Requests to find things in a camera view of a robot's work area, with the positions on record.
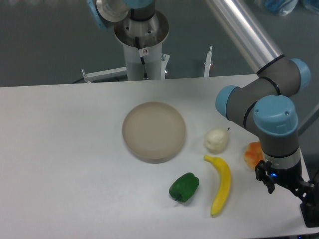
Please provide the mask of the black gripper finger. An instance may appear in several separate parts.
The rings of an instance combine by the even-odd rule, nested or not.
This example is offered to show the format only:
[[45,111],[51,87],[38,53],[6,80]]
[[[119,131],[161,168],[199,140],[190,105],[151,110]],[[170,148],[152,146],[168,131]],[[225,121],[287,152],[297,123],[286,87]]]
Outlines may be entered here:
[[317,206],[317,183],[304,181],[303,179],[293,179],[290,181],[290,191],[299,198],[302,203],[310,206]]
[[260,160],[255,166],[255,176],[257,181],[263,182],[267,187],[268,193],[272,194],[275,190],[275,183],[267,174],[266,162],[264,160]]

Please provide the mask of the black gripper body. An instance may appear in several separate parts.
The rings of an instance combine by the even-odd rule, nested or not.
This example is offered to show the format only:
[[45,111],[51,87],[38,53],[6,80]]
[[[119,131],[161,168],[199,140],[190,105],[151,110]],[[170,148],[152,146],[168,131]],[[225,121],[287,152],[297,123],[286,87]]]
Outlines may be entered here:
[[300,182],[303,181],[300,159],[293,167],[287,169],[274,168],[274,164],[270,161],[266,161],[265,166],[271,181],[282,187],[299,187]]

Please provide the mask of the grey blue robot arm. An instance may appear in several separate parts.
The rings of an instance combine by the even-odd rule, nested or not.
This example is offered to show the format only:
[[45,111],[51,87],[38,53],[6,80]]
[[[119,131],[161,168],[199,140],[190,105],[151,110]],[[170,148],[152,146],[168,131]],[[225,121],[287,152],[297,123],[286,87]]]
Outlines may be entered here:
[[[162,54],[153,47],[166,39],[168,22],[153,0],[89,0],[87,5],[99,27],[113,26],[116,38],[134,51],[125,55],[129,80],[164,78]],[[280,185],[299,197],[303,207],[317,208],[319,181],[301,178],[298,119],[290,100],[309,83],[308,66],[287,59],[242,1],[209,0],[207,5],[258,77],[244,88],[223,88],[216,109],[259,138],[264,160],[256,167],[256,178],[269,193]]]

